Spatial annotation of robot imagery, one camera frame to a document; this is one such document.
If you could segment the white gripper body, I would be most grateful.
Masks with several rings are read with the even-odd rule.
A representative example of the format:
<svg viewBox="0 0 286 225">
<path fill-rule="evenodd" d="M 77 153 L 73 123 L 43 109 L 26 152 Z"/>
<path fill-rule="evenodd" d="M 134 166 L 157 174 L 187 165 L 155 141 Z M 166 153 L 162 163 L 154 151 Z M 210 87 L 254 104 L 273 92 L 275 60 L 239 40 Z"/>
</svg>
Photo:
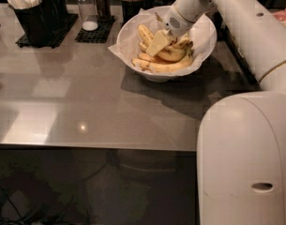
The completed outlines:
<svg viewBox="0 0 286 225">
<path fill-rule="evenodd" d="M 184 19 L 174 6 L 169 6 L 163 16 L 163 27 L 165 30 L 168 30 L 174 38 L 183 36 L 193 24 L 194 22 L 189 22 Z"/>
</svg>

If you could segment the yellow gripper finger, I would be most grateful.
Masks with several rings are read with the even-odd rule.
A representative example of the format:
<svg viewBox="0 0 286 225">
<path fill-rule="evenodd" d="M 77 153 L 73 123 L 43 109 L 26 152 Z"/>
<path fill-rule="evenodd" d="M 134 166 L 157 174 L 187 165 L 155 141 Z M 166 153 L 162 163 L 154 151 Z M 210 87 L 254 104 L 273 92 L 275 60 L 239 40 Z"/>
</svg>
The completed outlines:
<svg viewBox="0 0 286 225">
<path fill-rule="evenodd" d="M 149 39 L 146 53 L 151 57 L 157 55 L 160 51 L 166 48 L 173 40 L 173 35 L 170 30 L 158 30 Z"/>
</svg>

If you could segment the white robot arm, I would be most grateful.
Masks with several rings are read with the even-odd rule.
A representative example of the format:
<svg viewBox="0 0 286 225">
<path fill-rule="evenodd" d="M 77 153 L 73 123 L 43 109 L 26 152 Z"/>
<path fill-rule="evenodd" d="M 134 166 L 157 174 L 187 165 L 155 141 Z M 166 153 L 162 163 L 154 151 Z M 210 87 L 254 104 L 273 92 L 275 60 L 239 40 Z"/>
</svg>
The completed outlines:
<svg viewBox="0 0 286 225">
<path fill-rule="evenodd" d="M 286 27 L 257 0 L 176 0 L 180 37 L 217 8 L 260 89 L 225 97 L 200 124 L 200 225 L 286 225 Z"/>
</svg>

